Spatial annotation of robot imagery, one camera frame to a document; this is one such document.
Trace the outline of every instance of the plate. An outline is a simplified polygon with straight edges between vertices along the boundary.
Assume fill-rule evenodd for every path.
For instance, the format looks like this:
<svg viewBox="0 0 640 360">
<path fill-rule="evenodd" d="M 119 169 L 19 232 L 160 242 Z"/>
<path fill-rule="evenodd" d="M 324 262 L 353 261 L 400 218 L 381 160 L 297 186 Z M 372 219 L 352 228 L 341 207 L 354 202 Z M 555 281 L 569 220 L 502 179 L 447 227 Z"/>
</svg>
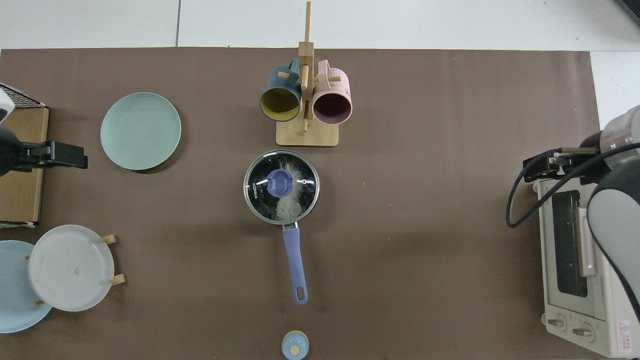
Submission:
<svg viewBox="0 0 640 360">
<path fill-rule="evenodd" d="M 24 241 L 0 241 L 0 334 L 37 324 L 51 305 L 34 306 L 40 300 L 29 284 L 28 261 L 33 245 Z"/>
<path fill-rule="evenodd" d="M 95 232 L 62 225 L 38 240 L 29 259 L 29 281 L 44 302 L 64 311 L 87 310 L 109 292 L 113 256 Z"/>
<path fill-rule="evenodd" d="M 160 165 L 178 147 L 182 125 L 164 97 L 138 92 L 118 100 L 100 128 L 102 148 L 109 159 L 129 170 Z"/>
</svg>

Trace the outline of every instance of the pink mug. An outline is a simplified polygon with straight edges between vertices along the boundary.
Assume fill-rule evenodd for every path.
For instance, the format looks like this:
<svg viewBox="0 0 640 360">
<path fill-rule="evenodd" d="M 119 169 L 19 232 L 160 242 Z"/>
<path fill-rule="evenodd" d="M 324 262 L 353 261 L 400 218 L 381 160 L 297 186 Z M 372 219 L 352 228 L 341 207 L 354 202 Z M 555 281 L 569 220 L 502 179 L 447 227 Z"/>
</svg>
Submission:
<svg viewBox="0 0 640 360">
<path fill-rule="evenodd" d="M 347 74 L 335 67 L 330 68 L 329 61 L 323 60 L 318 63 L 317 78 L 312 102 L 315 118 L 329 125 L 347 121 L 353 110 Z"/>
</svg>

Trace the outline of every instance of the white floor tile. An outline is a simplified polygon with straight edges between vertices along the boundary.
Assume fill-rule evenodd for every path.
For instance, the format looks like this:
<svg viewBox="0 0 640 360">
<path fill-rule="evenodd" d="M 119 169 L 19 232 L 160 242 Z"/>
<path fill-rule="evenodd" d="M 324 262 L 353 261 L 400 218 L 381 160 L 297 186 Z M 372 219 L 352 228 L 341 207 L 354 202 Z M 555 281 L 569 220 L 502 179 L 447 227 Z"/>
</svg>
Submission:
<svg viewBox="0 0 640 360">
<path fill-rule="evenodd" d="M 175 46 L 178 0 L 2 0 L 0 49 Z"/>
<path fill-rule="evenodd" d="M 640 50 L 613 0 L 315 0 L 317 48 Z M 297 47 L 304 0 L 182 0 L 179 46 Z"/>
<path fill-rule="evenodd" d="M 640 51 L 591 52 L 600 128 L 640 105 Z"/>
</svg>

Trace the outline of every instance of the warning label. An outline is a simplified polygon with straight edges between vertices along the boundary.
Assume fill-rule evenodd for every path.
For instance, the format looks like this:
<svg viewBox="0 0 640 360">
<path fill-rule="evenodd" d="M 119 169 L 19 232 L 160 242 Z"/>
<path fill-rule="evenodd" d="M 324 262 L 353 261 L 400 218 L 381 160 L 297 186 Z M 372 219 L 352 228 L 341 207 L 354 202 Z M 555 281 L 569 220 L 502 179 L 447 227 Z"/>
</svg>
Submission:
<svg viewBox="0 0 640 360">
<path fill-rule="evenodd" d="M 631 352 L 631 329 L 628 321 L 618 321 L 618 351 Z"/>
</svg>

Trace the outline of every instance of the green plate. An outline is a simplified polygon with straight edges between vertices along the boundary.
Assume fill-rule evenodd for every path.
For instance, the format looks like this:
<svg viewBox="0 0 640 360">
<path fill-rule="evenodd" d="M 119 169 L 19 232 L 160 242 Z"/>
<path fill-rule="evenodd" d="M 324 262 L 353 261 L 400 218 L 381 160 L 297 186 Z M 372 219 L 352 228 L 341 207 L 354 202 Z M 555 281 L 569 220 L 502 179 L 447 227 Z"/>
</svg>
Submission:
<svg viewBox="0 0 640 360">
<path fill-rule="evenodd" d="M 164 97 L 138 92 L 118 100 L 104 116 L 102 148 L 109 159 L 129 170 L 160 165 L 178 147 L 180 116 Z"/>
</svg>

